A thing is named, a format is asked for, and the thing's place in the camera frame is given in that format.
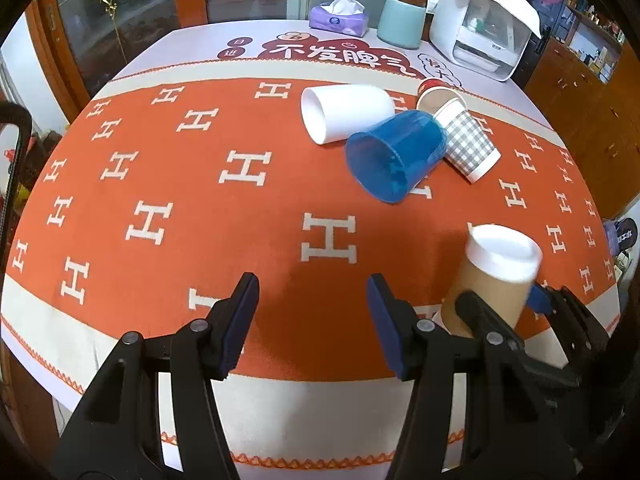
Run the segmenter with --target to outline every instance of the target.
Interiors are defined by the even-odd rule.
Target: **cabinet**
[[[640,62],[625,45],[608,85],[550,40],[525,88],[576,161],[603,218],[640,193]]]

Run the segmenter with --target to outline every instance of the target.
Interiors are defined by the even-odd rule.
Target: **brown lid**
[[[416,7],[426,7],[427,4],[422,0],[398,0],[409,5],[415,5]]]

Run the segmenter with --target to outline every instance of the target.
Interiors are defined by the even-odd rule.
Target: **blue plastic cup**
[[[382,202],[400,202],[444,156],[447,137],[431,114],[407,110],[347,140],[347,165]]]

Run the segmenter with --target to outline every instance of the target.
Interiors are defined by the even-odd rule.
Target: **white tissue paper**
[[[329,5],[321,5],[320,7],[332,14],[343,16],[362,14],[364,10],[364,5],[358,0],[334,0]]]

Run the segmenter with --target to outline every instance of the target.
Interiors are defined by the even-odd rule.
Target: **purple tissue box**
[[[329,30],[340,34],[348,34],[361,38],[367,31],[369,17],[361,14],[332,14],[320,6],[315,6],[309,11],[309,27]]]

